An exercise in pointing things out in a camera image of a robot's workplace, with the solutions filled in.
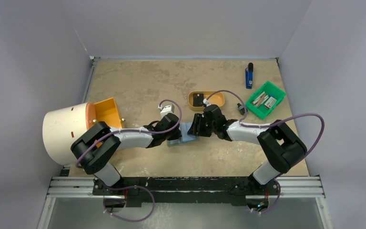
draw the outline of orange container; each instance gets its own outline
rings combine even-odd
[[[95,110],[98,122],[105,121],[108,126],[123,128],[122,120],[114,98],[95,103]]]
[[[193,95],[194,94],[204,94],[204,99],[206,99],[208,96],[210,96],[214,92],[215,91],[211,91],[211,92],[191,92],[189,94],[189,98],[188,98],[190,109],[193,110],[193,111],[202,111],[202,110],[204,110],[204,107],[202,107],[202,106],[193,106]],[[215,95],[213,95],[208,101],[211,104],[215,104],[219,107],[222,107],[225,104],[225,97],[224,97],[224,94],[222,92],[218,92]]]

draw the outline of cable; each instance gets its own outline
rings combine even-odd
[[[113,187],[109,187],[107,185],[105,185],[103,183],[103,186],[106,187],[108,190],[112,190],[112,191],[120,191],[120,190],[127,190],[127,189],[130,189],[130,188],[140,188],[140,189],[143,189],[145,190],[146,192],[148,192],[148,194],[151,196],[151,199],[152,199],[152,209],[151,211],[148,213],[148,215],[146,215],[145,217],[141,218],[141,219],[127,219],[127,218],[124,218],[124,217],[121,217],[121,216],[118,216],[116,214],[113,214],[112,212],[109,212],[106,208],[106,204],[105,204],[105,201],[107,199],[103,199],[103,208],[104,208],[104,213],[107,213],[109,214],[110,216],[114,216],[118,219],[121,219],[123,221],[127,221],[127,222],[132,222],[132,223],[136,223],[136,222],[141,222],[141,221],[144,221],[146,220],[149,216],[151,216],[151,214],[153,213],[153,210],[155,209],[155,198],[153,197],[153,194],[150,190],[148,190],[147,188],[145,187],[142,187],[142,186],[127,186],[127,187],[121,187],[121,188],[113,188]]]
[[[82,168],[79,164],[81,163],[82,159],[99,143],[99,142],[102,142],[103,140],[105,140],[106,138],[108,138],[109,136],[111,135],[114,135],[114,134],[118,134],[118,133],[124,133],[124,132],[136,132],[136,133],[146,133],[146,134],[152,134],[152,135],[159,135],[159,134],[164,134],[164,133],[167,133],[169,131],[172,131],[173,129],[175,129],[177,127],[177,125],[180,123],[181,119],[182,119],[182,109],[180,108],[180,106],[173,100],[170,100],[170,99],[164,99],[162,100],[158,107],[160,108],[162,106],[162,103],[164,102],[171,102],[173,104],[176,105],[176,107],[179,109],[179,120],[177,120],[176,124],[174,126],[172,126],[171,128],[167,129],[167,130],[163,130],[163,131],[145,131],[145,130],[140,130],[140,129],[121,129],[121,130],[116,130],[116,131],[113,131],[113,132],[110,132],[108,134],[105,134],[103,137],[99,138],[95,143],[93,143],[79,158],[78,160],[76,161],[75,163],[75,166],[77,168]],[[127,218],[124,218],[124,217],[121,217],[121,216],[117,216],[111,212],[109,212],[107,209],[106,209],[106,206],[105,206],[105,199],[103,200],[103,206],[105,208],[105,213],[111,215],[111,216],[114,216],[118,219],[121,219],[121,220],[124,220],[124,221],[127,221],[127,222],[140,222],[140,221],[143,221],[145,219],[147,219],[152,213],[153,213],[153,210],[155,209],[155,198],[153,197],[153,194],[150,192],[150,190],[148,190],[147,188],[145,187],[142,187],[142,186],[128,186],[128,187],[122,187],[122,188],[112,188],[112,187],[109,187],[107,185],[105,185],[104,182],[103,183],[103,186],[105,186],[107,189],[109,190],[113,190],[113,191],[119,191],[119,190],[127,190],[127,189],[130,189],[130,188],[140,188],[140,189],[143,189],[145,190],[146,192],[149,193],[149,195],[151,196],[151,199],[152,199],[152,209],[151,211],[148,213],[147,216],[145,216],[144,218],[142,219],[127,219]]]
[[[228,93],[231,93],[233,94],[236,98],[239,99],[239,101],[241,101],[241,104],[242,106],[245,107],[245,103],[244,101],[241,99],[241,97],[239,97],[237,94],[235,94],[234,92],[231,92],[231,91],[228,91],[228,90],[219,90],[219,91],[216,91],[216,92],[213,92],[211,95],[209,95],[207,97],[207,100],[210,99],[211,96],[213,96],[214,94],[218,93],[218,92],[228,92]],[[274,127],[274,126],[277,126],[277,125],[280,125],[280,124],[283,124],[285,122],[288,122],[290,120],[294,120],[296,118],[301,118],[301,117],[306,117],[306,116],[315,116],[317,118],[319,118],[319,120],[321,121],[321,129],[319,131],[319,134],[318,134],[318,137],[316,137],[316,140],[315,142],[312,144],[312,146],[308,149],[308,151],[305,153],[305,155],[299,160],[297,161],[296,164],[298,164],[300,161],[304,160],[306,158],[306,156],[308,156],[312,150],[315,148],[315,146],[318,144],[319,140],[321,139],[322,137],[322,134],[323,134],[323,130],[325,129],[325,121],[323,120],[322,116],[320,116],[319,114],[316,114],[316,113],[304,113],[304,114],[297,114],[297,115],[294,115],[294,116],[291,116],[289,118],[286,118],[286,119],[283,119],[281,121],[278,121],[276,123],[273,123],[273,124],[268,124],[268,125],[245,125],[242,123],[242,121],[247,117],[247,109],[245,109],[245,114],[244,116],[239,119],[239,124],[243,127],[249,127],[249,128],[271,128],[271,127]],[[266,213],[268,211],[270,211],[276,204],[277,204],[277,201],[278,199],[280,198],[280,195],[281,195],[281,187],[280,187],[280,184],[278,183],[278,181],[276,179],[274,179],[274,181],[277,183],[278,185],[278,194],[277,194],[277,198],[275,199],[275,201],[273,202],[273,204],[268,208],[266,209],[265,211],[263,211],[263,213]]]

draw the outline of green tray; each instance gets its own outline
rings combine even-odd
[[[267,95],[271,94],[274,99],[277,100],[275,104],[272,106],[272,108],[268,109],[263,104],[259,107],[255,107],[252,102],[257,98],[262,92],[266,92]],[[274,108],[281,103],[281,101],[285,97],[285,92],[283,92],[280,88],[276,87],[274,84],[272,84],[270,81],[267,81],[263,84],[261,88],[259,88],[255,93],[253,93],[252,96],[250,96],[250,99],[246,102],[246,107],[248,110],[252,111],[257,117],[264,119],[266,118],[273,110]]]

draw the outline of white cylinder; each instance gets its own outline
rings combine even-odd
[[[94,104],[84,103],[48,112],[43,121],[43,142],[48,155],[60,165],[76,162],[71,145],[95,119]]]

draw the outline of table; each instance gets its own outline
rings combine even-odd
[[[244,70],[254,64],[253,89],[245,88]],[[284,90],[275,59],[252,61],[99,61],[88,101],[99,102],[114,97],[125,128],[136,128],[159,120],[158,104],[162,99],[176,101],[183,112],[182,122],[191,122],[194,111],[187,97],[192,91],[221,89],[237,93],[244,101],[266,81]],[[221,108],[227,119],[240,119],[239,102],[225,95]],[[292,116],[287,97],[264,120],[249,113],[245,122],[271,123]],[[296,132],[293,121],[287,124]],[[125,177],[173,176],[248,176],[266,157],[259,145],[247,142],[228,142],[217,136],[201,137],[199,141],[182,146],[161,146],[143,149],[130,148],[116,153],[110,162]],[[303,160],[286,175],[308,176]],[[69,176],[87,176],[72,166]]]

